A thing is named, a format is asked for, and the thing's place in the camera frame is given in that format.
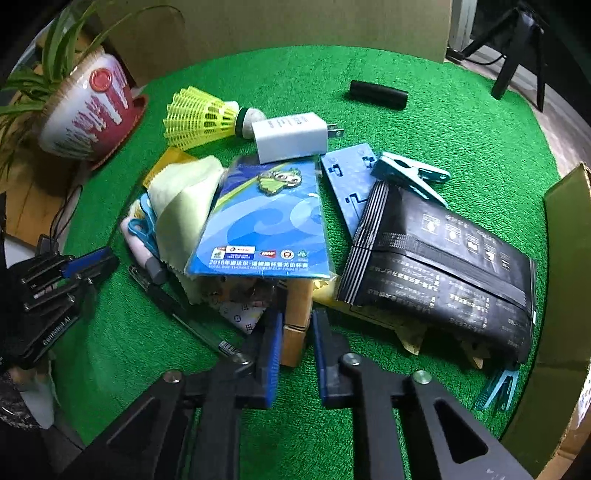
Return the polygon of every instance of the spider plant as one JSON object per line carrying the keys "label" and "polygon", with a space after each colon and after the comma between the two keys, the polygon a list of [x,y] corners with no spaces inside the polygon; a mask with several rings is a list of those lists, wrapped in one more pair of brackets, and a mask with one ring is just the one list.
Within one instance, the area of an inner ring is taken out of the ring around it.
{"label": "spider plant", "polygon": [[[99,33],[85,50],[77,51],[76,40],[89,17],[96,12],[98,5],[98,1],[93,1],[68,29],[66,29],[66,24],[72,13],[72,5],[62,10],[47,31],[40,63],[42,73],[36,73],[29,67],[20,66],[0,87],[0,90],[20,92],[13,103],[8,106],[0,106],[0,155],[4,158],[0,165],[0,177],[4,174],[8,176],[18,146],[25,140],[35,118],[43,110],[53,93],[60,88],[62,81],[88,54],[100,47],[114,28],[145,10],[159,7],[175,9],[169,5],[152,5],[129,13]],[[14,128],[16,125],[13,124],[21,117],[26,117],[25,121],[18,128]]]}

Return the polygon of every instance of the blue wave pattern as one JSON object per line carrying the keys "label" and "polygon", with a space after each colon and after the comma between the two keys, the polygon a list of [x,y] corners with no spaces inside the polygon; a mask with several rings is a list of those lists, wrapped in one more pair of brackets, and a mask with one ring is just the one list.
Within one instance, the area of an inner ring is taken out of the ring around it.
{"label": "blue wave pattern", "polygon": [[[239,160],[229,172],[186,273],[330,278],[314,158],[251,162]],[[265,171],[294,168],[301,184],[275,195],[262,192],[255,179]]]}

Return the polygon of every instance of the green band on shuttlecock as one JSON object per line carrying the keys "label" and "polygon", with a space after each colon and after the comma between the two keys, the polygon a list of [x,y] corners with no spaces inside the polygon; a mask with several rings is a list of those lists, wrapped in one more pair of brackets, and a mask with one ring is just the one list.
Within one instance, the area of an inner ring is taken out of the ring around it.
{"label": "green band on shuttlecock", "polygon": [[244,138],[242,136],[242,127],[244,126],[244,117],[246,117],[246,112],[248,112],[248,108],[240,108],[238,116],[236,117],[236,127],[234,131],[236,136],[240,138]]}

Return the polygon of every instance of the potted plant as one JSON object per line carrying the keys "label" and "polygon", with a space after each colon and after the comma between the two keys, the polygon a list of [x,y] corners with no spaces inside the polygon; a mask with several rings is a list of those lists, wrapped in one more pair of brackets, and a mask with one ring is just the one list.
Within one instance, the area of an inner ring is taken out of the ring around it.
{"label": "potted plant", "polygon": [[[18,90],[20,96],[11,105],[0,106],[0,153],[4,153],[0,174],[8,175],[16,149],[30,132],[46,152],[102,161],[141,117],[144,105],[134,103],[121,65],[100,45],[132,16],[151,8],[174,7],[153,5],[130,13],[97,35],[84,51],[77,52],[76,40],[97,5],[93,1],[69,28],[65,27],[72,8],[66,7],[47,31],[42,73],[19,67],[1,86]],[[17,119],[19,125],[14,128]]]}

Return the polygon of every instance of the green mat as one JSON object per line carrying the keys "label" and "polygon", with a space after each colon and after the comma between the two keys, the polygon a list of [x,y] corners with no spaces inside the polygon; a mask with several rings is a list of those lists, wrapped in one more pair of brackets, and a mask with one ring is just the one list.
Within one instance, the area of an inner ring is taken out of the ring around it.
{"label": "green mat", "polygon": [[[347,100],[352,79],[409,91],[406,110]],[[268,117],[314,111],[346,130],[342,139],[330,141],[331,149],[368,142],[376,154],[388,150],[449,170],[452,180],[436,188],[450,208],[538,260],[535,351],[547,277],[543,195],[558,180],[556,164],[525,100],[507,92],[497,101],[490,95],[492,81],[450,63],[365,48],[292,47],[212,60],[156,80],[145,90],[150,104],[136,133],[85,186],[67,253],[84,254],[107,242],[131,187],[166,147],[166,104],[188,85],[256,106]],[[254,151],[253,143],[230,138],[190,153],[214,154],[227,166],[234,156]],[[330,252],[341,271],[350,242],[326,179],[321,187]],[[85,442],[164,371],[199,371],[216,360],[131,283],[131,257],[120,235],[112,246],[122,265],[103,285],[95,318],[73,326],[56,347],[57,394]],[[222,334],[237,335],[207,307],[199,312]],[[393,332],[336,313],[331,320],[347,333],[354,351],[403,374],[426,369],[468,408],[490,370],[471,368],[457,342],[435,330],[429,330],[421,355],[412,356]],[[532,355],[522,366],[517,398],[531,363]],[[500,436],[511,413],[475,416]],[[311,348],[300,367],[281,370],[274,408],[243,416],[243,479],[351,478],[352,449],[350,412],[320,405]]]}

